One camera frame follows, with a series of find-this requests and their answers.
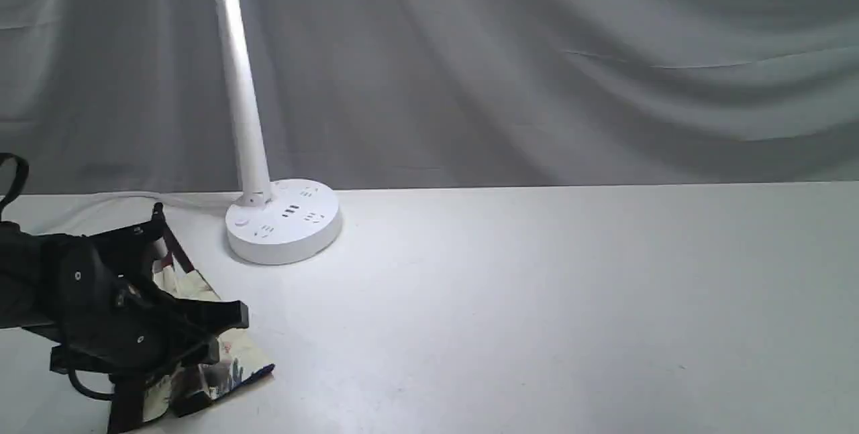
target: lamp base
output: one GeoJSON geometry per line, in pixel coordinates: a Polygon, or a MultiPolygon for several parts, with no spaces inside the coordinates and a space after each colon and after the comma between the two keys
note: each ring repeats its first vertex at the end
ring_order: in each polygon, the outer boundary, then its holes
{"type": "Polygon", "coordinates": [[[305,179],[271,183],[271,201],[263,207],[231,205],[226,222],[233,251],[260,265],[306,260],[334,242],[343,227],[335,192],[305,179]]]}

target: gray fabric backdrop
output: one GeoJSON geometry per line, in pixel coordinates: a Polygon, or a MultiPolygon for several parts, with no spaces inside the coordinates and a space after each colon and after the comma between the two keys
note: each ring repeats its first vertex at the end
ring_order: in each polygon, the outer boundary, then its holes
{"type": "MultiPolygon", "coordinates": [[[[859,179],[859,0],[243,0],[272,177],[859,179]]],[[[236,189],[212,0],[0,0],[30,192],[236,189]]]]}

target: table surface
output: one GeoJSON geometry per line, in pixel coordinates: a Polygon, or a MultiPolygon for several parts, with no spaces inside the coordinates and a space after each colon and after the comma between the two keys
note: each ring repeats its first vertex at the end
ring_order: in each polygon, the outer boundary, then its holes
{"type": "MultiPolygon", "coordinates": [[[[340,239],[279,267],[234,259],[221,217],[166,210],[277,367],[144,432],[859,431],[859,183],[341,199],[340,239]]],[[[26,228],[79,201],[25,197],[9,216],[26,228]]],[[[150,205],[114,201],[66,231],[150,205]]],[[[0,333],[0,431],[104,432],[107,404],[48,372],[50,346],[0,333]]]]}

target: bag strap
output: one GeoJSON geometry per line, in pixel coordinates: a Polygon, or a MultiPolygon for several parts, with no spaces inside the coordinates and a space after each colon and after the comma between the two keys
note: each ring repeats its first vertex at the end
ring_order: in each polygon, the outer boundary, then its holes
{"type": "Polygon", "coordinates": [[[12,186],[9,187],[9,192],[0,199],[0,218],[3,217],[3,209],[8,207],[9,203],[15,201],[21,192],[24,190],[24,184],[27,184],[27,177],[30,176],[30,163],[21,156],[10,154],[9,152],[0,152],[0,166],[6,161],[12,159],[15,161],[15,179],[12,180],[12,186]]]}

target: white desk lamp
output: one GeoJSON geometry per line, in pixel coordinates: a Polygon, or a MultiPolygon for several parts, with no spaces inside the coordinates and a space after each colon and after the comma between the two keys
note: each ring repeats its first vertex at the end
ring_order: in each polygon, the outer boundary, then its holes
{"type": "Polygon", "coordinates": [[[239,0],[215,0],[242,196],[227,211],[227,237],[240,257],[263,265],[307,259],[340,233],[340,202],[314,180],[270,182],[254,77],[239,0]]]}

